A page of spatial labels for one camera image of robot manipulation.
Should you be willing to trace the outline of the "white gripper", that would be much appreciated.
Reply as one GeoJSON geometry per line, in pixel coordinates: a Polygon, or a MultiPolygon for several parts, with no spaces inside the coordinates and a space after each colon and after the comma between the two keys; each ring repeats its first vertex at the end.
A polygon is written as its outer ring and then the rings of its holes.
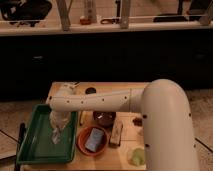
{"type": "Polygon", "coordinates": [[[70,113],[52,111],[50,113],[49,120],[53,129],[59,128],[60,130],[63,130],[70,121],[70,113]]]}

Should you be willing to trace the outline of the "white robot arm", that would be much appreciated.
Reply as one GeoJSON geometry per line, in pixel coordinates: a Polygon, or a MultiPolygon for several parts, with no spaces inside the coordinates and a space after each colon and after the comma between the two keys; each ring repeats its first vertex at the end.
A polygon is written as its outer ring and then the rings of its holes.
{"type": "Polygon", "coordinates": [[[139,113],[148,171],[199,171],[190,104],[174,81],[157,79],[143,88],[87,95],[60,87],[49,105],[57,115],[72,111],[139,113]]]}

